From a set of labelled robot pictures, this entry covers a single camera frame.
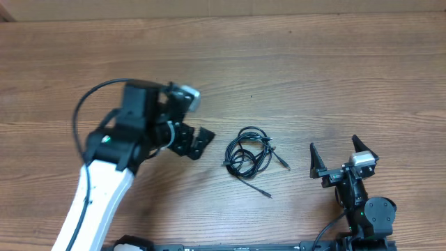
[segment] wall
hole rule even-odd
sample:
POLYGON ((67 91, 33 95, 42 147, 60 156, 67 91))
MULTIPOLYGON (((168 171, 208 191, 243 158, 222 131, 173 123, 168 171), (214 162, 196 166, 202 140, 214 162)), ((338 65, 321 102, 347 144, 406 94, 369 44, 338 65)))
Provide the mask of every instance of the wall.
POLYGON ((446 0, 0 0, 19 22, 444 11, 446 0))

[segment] cable bundle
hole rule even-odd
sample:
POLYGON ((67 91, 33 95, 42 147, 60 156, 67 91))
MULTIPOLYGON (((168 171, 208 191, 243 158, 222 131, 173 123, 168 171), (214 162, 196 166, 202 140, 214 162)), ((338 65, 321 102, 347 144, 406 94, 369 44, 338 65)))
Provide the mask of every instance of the cable bundle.
POLYGON ((243 128, 242 130, 240 130, 240 132, 238 132, 238 136, 226 148, 223 165, 226 165, 228 172, 237 177, 238 180, 242 181, 249 187, 254 188, 263 195, 272 198, 271 194, 243 180, 243 178, 254 178, 258 173, 265 171, 271 162, 272 154, 274 154, 277 157, 277 159, 283 164, 284 167, 290 169, 289 165, 274 152, 275 147, 273 148, 271 146, 270 140, 272 140, 272 138, 268 137, 267 134, 258 127, 247 126, 243 128), (261 134, 255 131, 243 132, 249 129, 258 130, 259 132, 261 132, 261 134), (256 142, 262 143, 263 145, 262 152, 260 152, 257 155, 254 155, 251 151, 248 151, 247 149, 243 148, 241 144, 242 140, 254 140, 256 142), (266 156, 268 156, 268 161, 262 167, 263 161, 265 160, 266 156), (247 171, 240 172, 243 163, 248 161, 252 162, 252 166, 247 171))

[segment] black cable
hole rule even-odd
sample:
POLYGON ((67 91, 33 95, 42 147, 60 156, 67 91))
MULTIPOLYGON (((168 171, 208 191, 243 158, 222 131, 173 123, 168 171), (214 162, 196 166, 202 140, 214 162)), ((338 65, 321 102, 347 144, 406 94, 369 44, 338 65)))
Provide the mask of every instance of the black cable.
POLYGON ((338 216, 336 219, 332 220, 332 222, 328 223, 328 225, 325 226, 325 227, 322 229, 322 231, 321 231, 321 232, 319 233, 319 235, 316 237, 316 240, 314 240, 312 251, 315 251, 315 250, 316 250, 316 246, 317 246, 317 244, 318 244, 318 242, 319 242, 319 239, 322 237, 322 235, 324 235, 324 233, 325 233, 329 228, 333 227, 333 225, 336 224, 336 222, 337 222, 338 220, 340 220, 342 217, 344 217, 346 214, 347 214, 347 210, 344 210, 344 212, 342 212, 340 216, 338 216))
POLYGON ((86 209, 89 206, 89 202, 90 202, 90 169, 89 169, 89 160, 87 160, 84 156, 84 152, 82 150, 82 146, 81 146, 81 142, 79 140, 79 135, 77 132, 77 115, 79 114, 79 110, 82 106, 82 104, 84 103, 84 101, 95 91, 97 91, 98 89, 101 89, 104 86, 110 85, 110 84, 115 84, 115 83, 120 83, 120 82, 127 82, 131 79, 128 78, 122 78, 122 79, 113 79, 113 80, 109 80, 107 82, 103 82, 97 86, 94 86, 90 91, 88 91, 87 93, 85 93, 82 98, 79 100, 79 102, 76 105, 75 111, 72 115, 72 135, 75 139, 75 143, 76 143, 76 149, 77 152, 81 155, 82 160, 85 163, 85 171, 86 171, 86 195, 85 195, 85 199, 84 199, 84 207, 82 208, 82 212, 81 215, 79 217, 79 221, 77 222, 77 226, 75 228, 75 231, 73 232, 70 242, 67 246, 66 251, 70 251, 72 246, 75 244, 77 235, 79 234, 79 230, 81 229, 82 223, 84 221, 85 218, 85 214, 86 214, 86 209))
POLYGON ((243 128, 242 130, 240 130, 240 132, 238 132, 238 136, 231 143, 229 143, 228 147, 226 148, 223 165, 226 165, 228 172, 237 177, 238 180, 242 181, 249 187, 254 188, 263 195, 272 198, 271 194, 263 191, 262 189, 256 188, 255 186, 243 180, 243 178, 254 178, 258 173, 265 171, 265 169, 271 162, 272 154, 274 154, 277 157, 277 159, 283 164, 283 166, 290 169, 289 165, 274 152, 275 148, 271 147, 270 140, 272 139, 268 137, 266 133, 258 127, 247 126, 243 128), (258 130, 262 133, 262 135, 259 134, 258 132, 253 132, 253 131, 243 132, 249 129, 258 130), (254 155, 251 151, 248 151, 242 147, 241 144, 242 140, 254 140, 262 143, 263 145, 262 152, 260 152, 257 155, 254 155), (261 167, 267 155, 269 155, 268 161, 263 167, 261 167), (247 171, 240 172, 243 163, 247 161, 251 161, 253 165, 247 171))

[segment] wooden tabletop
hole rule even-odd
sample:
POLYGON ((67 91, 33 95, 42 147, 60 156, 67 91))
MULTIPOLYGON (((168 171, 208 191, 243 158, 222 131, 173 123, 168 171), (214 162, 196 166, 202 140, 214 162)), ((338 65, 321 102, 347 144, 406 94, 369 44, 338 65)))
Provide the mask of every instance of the wooden tabletop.
MULTIPOLYGON (((446 15, 402 13, 0 24, 0 250, 49 250, 82 164, 70 117, 108 79, 189 84, 186 123, 216 133, 202 158, 164 151, 145 162, 106 243, 313 240, 341 208, 309 177, 309 144, 338 168, 358 135, 380 160, 364 183, 393 199, 400 250, 446 248, 446 15), (251 184, 222 166, 227 144, 259 126, 277 161, 251 184)), ((82 138, 118 107, 122 86, 95 93, 82 138)), ((348 231, 342 220, 324 239, 348 231)))

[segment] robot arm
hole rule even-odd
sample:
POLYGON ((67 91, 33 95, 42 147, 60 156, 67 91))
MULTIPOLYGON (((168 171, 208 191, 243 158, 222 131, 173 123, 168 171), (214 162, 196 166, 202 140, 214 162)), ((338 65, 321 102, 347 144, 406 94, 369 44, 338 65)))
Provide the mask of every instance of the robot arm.
POLYGON ((122 107, 112 110, 86 140, 86 164, 53 251, 100 250, 140 164, 161 149, 170 148, 193 160, 201 157, 214 134, 201 128, 194 139, 194 128, 183 123, 185 114, 193 112, 199 102, 199 92, 188 86, 127 81, 122 107), (159 102, 160 94, 167 96, 166 103, 159 102), (114 127, 106 127, 114 117, 114 127))

